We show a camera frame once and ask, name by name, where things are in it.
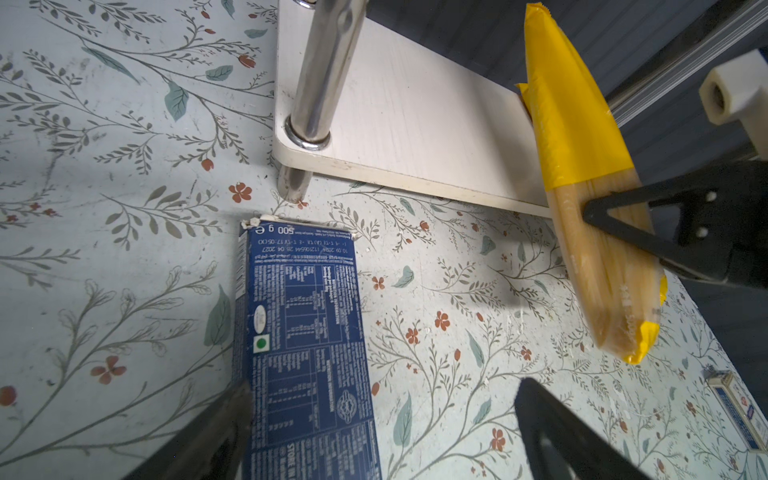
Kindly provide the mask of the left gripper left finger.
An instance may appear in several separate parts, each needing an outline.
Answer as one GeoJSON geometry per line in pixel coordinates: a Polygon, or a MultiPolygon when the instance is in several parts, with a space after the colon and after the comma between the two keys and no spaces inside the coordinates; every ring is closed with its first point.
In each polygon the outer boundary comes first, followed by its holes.
{"type": "Polygon", "coordinates": [[[252,391],[246,380],[229,387],[128,479],[233,479],[251,436],[252,391]]]}

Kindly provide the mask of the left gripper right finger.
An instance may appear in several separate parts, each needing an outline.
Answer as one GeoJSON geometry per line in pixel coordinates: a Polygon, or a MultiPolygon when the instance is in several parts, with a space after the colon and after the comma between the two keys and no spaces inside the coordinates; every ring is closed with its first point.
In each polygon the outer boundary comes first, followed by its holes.
{"type": "Polygon", "coordinates": [[[535,379],[521,381],[514,406],[533,478],[647,477],[535,379]]]}

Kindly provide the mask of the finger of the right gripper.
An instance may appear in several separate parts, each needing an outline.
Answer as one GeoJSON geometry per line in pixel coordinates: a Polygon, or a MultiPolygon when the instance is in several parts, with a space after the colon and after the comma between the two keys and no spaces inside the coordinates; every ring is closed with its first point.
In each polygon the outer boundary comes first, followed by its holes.
{"type": "Polygon", "coordinates": [[[655,257],[692,281],[767,286],[767,162],[742,160],[589,200],[585,222],[655,257]],[[619,215],[631,207],[678,210],[665,238],[619,215]]]}

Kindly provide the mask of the blue pasta box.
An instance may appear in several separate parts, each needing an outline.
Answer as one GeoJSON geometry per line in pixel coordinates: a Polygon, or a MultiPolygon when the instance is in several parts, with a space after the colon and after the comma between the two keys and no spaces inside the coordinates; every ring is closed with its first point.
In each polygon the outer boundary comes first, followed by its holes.
{"type": "Polygon", "coordinates": [[[254,218],[237,259],[233,376],[253,403],[243,477],[379,478],[352,235],[254,218]]]}

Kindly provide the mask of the yellow Pastatime spaghetti bag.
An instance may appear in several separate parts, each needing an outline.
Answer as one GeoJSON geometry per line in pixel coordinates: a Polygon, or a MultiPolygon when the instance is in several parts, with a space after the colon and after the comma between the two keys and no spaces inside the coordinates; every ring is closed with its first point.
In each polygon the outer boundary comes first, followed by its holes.
{"type": "Polygon", "coordinates": [[[640,187],[639,176],[592,74],[544,5],[527,4],[524,37],[519,88],[569,279],[596,346],[638,364],[660,331],[663,270],[582,212],[592,199],[640,187]]]}

